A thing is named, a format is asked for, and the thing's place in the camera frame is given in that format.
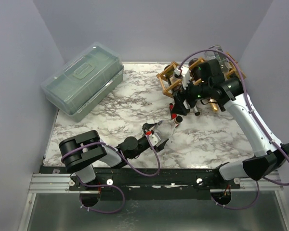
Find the clear flask bottle black cap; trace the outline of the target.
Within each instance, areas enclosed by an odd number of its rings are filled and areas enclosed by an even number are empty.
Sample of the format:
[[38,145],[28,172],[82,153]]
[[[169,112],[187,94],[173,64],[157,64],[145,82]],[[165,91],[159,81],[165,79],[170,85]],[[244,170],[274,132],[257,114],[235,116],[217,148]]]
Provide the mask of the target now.
[[160,139],[164,141],[173,136],[176,131],[176,127],[181,124],[182,121],[183,118],[181,116],[177,116],[172,120],[161,120],[156,124],[154,131],[158,134]]

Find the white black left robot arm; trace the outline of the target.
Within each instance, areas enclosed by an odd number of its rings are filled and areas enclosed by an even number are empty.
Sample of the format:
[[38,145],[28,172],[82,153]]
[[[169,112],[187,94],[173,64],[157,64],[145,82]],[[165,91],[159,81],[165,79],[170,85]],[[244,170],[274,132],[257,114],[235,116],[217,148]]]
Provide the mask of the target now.
[[61,162],[67,173],[75,174],[86,190],[97,185],[97,176],[93,167],[95,161],[101,161],[110,168],[126,166],[128,159],[135,159],[147,149],[159,152],[164,149],[169,138],[163,138],[155,129],[157,123],[143,124],[144,135],[127,137],[117,147],[104,142],[96,130],[91,130],[59,143]]

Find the clear glass bottle blue cap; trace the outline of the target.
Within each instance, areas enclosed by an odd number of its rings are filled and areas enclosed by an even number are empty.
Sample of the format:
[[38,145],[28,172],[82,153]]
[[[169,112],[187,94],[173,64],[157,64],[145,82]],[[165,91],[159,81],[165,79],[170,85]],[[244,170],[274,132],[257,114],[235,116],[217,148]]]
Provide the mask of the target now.
[[[221,51],[223,52],[223,49],[221,45],[213,45],[209,47],[209,50],[215,50],[215,51]],[[215,51],[205,51],[204,56],[206,60],[212,60],[217,59],[220,65],[220,68],[224,74],[227,74],[231,69],[231,65],[229,63],[229,60],[224,54],[215,52]]]

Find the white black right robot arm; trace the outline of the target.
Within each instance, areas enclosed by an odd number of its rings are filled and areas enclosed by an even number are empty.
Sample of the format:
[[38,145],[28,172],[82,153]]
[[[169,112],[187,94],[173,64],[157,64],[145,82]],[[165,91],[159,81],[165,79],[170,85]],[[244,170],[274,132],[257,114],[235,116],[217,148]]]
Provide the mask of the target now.
[[175,69],[173,75],[182,80],[182,85],[173,93],[175,104],[172,113],[185,116],[184,103],[194,107],[197,101],[213,99],[222,111],[230,113],[252,147],[252,158],[218,167],[219,172],[212,176],[212,184],[216,188],[224,188],[234,178],[260,180],[289,157],[289,143],[283,144],[270,131],[250,97],[244,94],[238,77],[224,79],[216,59],[200,63],[193,70],[182,66]]

